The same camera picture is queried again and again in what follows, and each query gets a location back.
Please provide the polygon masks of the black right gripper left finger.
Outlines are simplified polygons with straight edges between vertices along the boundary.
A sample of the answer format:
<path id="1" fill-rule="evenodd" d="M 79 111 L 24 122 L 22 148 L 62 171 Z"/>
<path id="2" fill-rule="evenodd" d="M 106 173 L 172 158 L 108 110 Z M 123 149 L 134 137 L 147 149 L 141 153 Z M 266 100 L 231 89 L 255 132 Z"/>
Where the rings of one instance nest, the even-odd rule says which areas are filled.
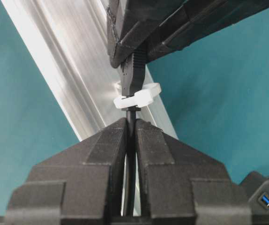
<path id="1" fill-rule="evenodd" d="M 121 211 L 126 119 L 32 167 L 7 225 L 104 225 Z"/>

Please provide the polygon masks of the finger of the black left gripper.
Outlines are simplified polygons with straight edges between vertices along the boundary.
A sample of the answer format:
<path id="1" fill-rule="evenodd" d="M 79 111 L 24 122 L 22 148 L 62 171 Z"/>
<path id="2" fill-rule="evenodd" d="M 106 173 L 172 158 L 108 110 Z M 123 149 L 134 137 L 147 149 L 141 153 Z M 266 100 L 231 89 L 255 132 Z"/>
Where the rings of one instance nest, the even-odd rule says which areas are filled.
<path id="1" fill-rule="evenodd" d="M 144 41 L 148 43 L 147 61 L 179 51 L 160 40 L 160 28 L 185 0 L 111 0 L 107 13 L 107 52 L 110 64 L 117 68 Z"/>
<path id="2" fill-rule="evenodd" d="M 147 61 L 180 51 L 267 8 L 269 0 L 187 0 L 150 35 Z"/>

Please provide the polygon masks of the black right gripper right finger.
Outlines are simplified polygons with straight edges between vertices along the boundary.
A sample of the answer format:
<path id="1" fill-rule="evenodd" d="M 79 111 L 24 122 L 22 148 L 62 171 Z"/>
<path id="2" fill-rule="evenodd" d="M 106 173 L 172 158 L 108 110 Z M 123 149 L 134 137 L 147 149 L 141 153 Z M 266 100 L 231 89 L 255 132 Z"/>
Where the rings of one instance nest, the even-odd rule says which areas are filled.
<path id="1" fill-rule="evenodd" d="M 242 187 L 223 163 L 137 120 L 141 213 L 154 225 L 248 225 Z"/>

